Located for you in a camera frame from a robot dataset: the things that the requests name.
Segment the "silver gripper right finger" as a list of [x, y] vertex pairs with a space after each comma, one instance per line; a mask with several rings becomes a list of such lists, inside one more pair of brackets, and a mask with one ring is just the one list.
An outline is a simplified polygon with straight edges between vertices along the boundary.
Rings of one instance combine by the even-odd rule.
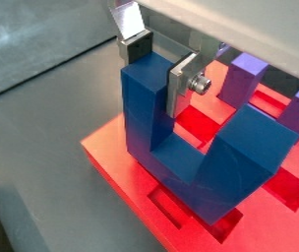
[[189, 53], [168, 71], [167, 114], [176, 118], [188, 106], [191, 93], [204, 95], [211, 81], [203, 76], [205, 66], [215, 59], [220, 42], [212, 36], [192, 32], [187, 48]]

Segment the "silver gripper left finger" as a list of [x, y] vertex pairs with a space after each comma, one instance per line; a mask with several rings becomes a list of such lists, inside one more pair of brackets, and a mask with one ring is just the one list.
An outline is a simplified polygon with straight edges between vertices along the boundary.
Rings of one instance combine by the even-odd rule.
[[128, 65], [152, 51], [153, 33], [145, 29], [139, 4], [133, 0], [109, 0], [117, 28], [119, 55]]

